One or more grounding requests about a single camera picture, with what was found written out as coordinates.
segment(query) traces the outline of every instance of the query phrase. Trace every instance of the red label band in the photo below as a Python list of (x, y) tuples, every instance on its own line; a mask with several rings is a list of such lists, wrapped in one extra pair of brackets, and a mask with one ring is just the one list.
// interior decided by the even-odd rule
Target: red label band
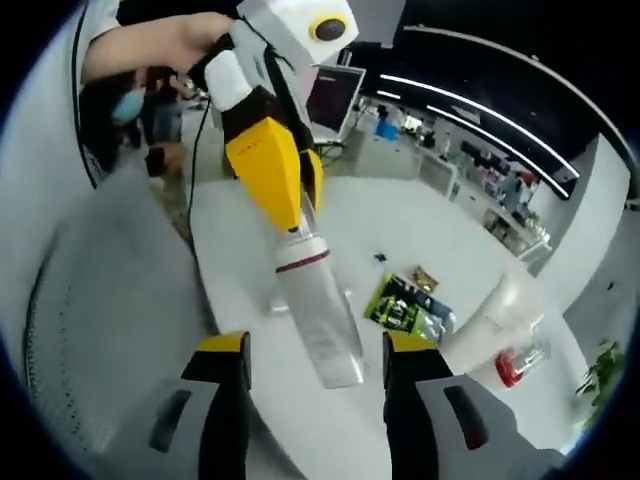
[(314, 255), (313, 257), (303, 258), (302, 260), (298, 260), (297, 262), (288, 263), (281, 267), (276, 268), (276, 273), (288, 272), (289, 270), (294, 270), (299, 267), (304, 267), (305, 265), (309, 265), (311, 263), (318, 262), (323, 258), (327, 258), (329, 256), (329, 250), (325, 250), (318, 255)]

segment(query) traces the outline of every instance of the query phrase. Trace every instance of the red object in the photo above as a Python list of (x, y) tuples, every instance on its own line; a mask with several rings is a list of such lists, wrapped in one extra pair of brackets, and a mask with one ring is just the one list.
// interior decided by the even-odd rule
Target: red object
[(538, 177), (533, 173), (522, 172), (520, 178), (527, 184), (527, 187), (530, 187), (532, 183), (539, 182)]
[(320, 260), (327, 258), (329, 256), (329, 250), (325, 250), (318, 255), (314, 255), (312, 257), (303, 258), (302, 260), (298, 260), (297, 262), (288, 263), (281, 267), (276, 268), (276, 273), (288, 272), (289, 270), (293, 270), (294, 268), (304, 267), (305, 265), (309, 265), (310, 263), (319, 262)]
[(522, 379), (522, 373), (518, 372), (513, 365), (513, 349), (500, 352), (496, 356), (494, 364), (500, 379), (507, 388), (515, 386)]

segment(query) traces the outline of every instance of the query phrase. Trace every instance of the monitor screen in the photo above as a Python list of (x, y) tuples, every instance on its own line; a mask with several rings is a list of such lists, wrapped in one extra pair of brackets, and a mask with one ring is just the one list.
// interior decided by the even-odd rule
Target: monitor screen
[(312, 123), (340, 133), (356, 99), (364, 70), (350, 67), (318, 67), (307, 110)]

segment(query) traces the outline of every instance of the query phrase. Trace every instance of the small blue item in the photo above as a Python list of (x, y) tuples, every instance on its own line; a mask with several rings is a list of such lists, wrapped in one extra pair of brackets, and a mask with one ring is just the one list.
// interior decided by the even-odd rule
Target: small blue item
[(111, 113), (111, 119), (118, 125), (125, 125), (140, 115), (144, 104), (145, 89), (125, 93)]
[(444, 303), (439, 302), (433, 297), (430, 297), (429, 299), (431, 301), (427, 306), (427, 311), (435, 317), (438, 317), (440, 319), (446, 319), (451, 313), (451, 308), (446, 306)]
[(376, 135), (387, 140), (398, 139), (398, 129), (388, 123), (386, 120), (380, 120), (378, 127), (376, 128)]

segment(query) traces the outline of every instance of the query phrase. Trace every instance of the ceiling light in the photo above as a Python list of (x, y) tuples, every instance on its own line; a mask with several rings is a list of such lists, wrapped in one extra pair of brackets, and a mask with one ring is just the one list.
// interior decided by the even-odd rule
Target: ceiling light
[(470, 122), (475, 123), (476, 125), (480, 125), (480, 115), (475, 112), (469, 112), (464, 108), (456, 107), (455, 105), (450, 105), (451, 110), (454, 110), (458, 115), (462, 118), (469, 120)]
[(396, 100), (400, 100), (400, 95), (396, 95), (395, 93), (384, 92), (382, 90), (378, 90), (378, 95), (384, 95), (385, 97), (395, 98)]
[(549, 145), (544, 143), (541, 139), (536, 137), (533, 133), (529, 132), (528, 130), (525, 130), (523, 127), (521, 127), (517, 123), (509, 120), (504, 115), (501, 115), (498, 112), (495, 112), (495, 111), (491, 110), (490, 108), (485, 107), (484, 105), (481, 105), (481, 104), (479, 104), (477, 102), (474, 102), (473, 100), (469, 100), (468, 98), (461, 97), (460, 95), (456, 95), (455, 93), (448, 92), (447, 90), (443, 90), (441, 88), (434, 87), (432, 85), (427, 85), (425, 83), (415, 82), (413, 80), (407, 80), (406, 78), (393, 77), (391, 75), (380, 75), (380, 78), (382, 78), (383, 80), (390, 80), (392, 82), (405, 83), (407, 85), (412, 85), (414, 87), (419, 87), (419, 88), (424, 88), (426, 90), (431, 90), (432, 92), (436, 92), (436, 93), (439, 93), (441, 95), (445, 95), (445, 96), (450, 97), (450, 98), (455, 98), (456, 100), (459, 100), (459, 101), (464, 102), (464, 103), (466, 103), (468, 105), (471, 105), (471, 106), (477, 108), (478, 110), (482, 110), (483, 112), (487, 112), (488, 114), (493, 115), (494, 117), (496, 117), (499, 120), (502, 120), (507, 125), (510, 125), (511, 127), (513, 127), (516, 130), (518, 130), (520, 133), (522, 133), (522, 134), (526, 135), (527, 137), (529, 137), (531, 140), (533, 140), (538, 145), (540, 145), (542, 148), (544, 148), (547, 152), (549, 152), (553, 157), (555, 157), (562, 165), (564, 165), (567, 168), (567, 170), (569, 170), (573, 175), (575, 175), (576, 178), (580, 177), (580, 174), (578, 173), (578, 171), (569, 162), (567, 162), (564, 158), (562, 158), (558, 154), (558, 152), (556, 152), (553, 148), (551, 148)]
[(466, 120), (463, 120), (462, 118), (456, 117), (455, 115), (452, 115), (452, 114), (450, 114), (448, 112), (440, 110), (439, 108), (432, 107), (431, 105), (427, 105), (427, 108), (429, 110), (432, 110), (432, 111), (436, 112), (439, 115), (442, 115), (443, 117), (447, 117), (447, 118), (450, 118), (452, 120), (455, 120), (456, 122), (461, 123), (462, 125), (465, 125), (465, 126), (469, 127), (470, 129), (475, 130), (478, 133), (481, 133), (482, 135), (484, 135), (488, 139), (494, 141), (495, 143), (497, 143), (501, 147), (504, 147), (506, 150), (509, 150), (511, 153), (513, 153), (515, 156), (519, 157), (522, 161), (524, 161), (527, 165), (529, 165), (533, 170), (538, 172), (538, 174), (540, 174), (540, 176), (544, 177), (544, 179), (547, 182), (549, 182), (549, 184), (552, 187), (554, 187), (564, 198), (569, 198), (569, 194), (567, 193), (567, 191), (564, 188), (562, 188), (558, 184), (558, 182), (556, 182), (546, 172), (544, 172), (538, 165), (533, 163), (533, 161), (529, 160), (527, 157), (524, 156), (524, 154), (520, 153), (518, 150), (513, 148), (511, 145), (509, 145), (509, 144), (503, 142), (502, 140), (500, 140), (499, 138), (491, 135), (489, 132), (487, 132), (485, 130), (482, 130), (480, 127), (477, 127), (473, 123), (467, 122)]

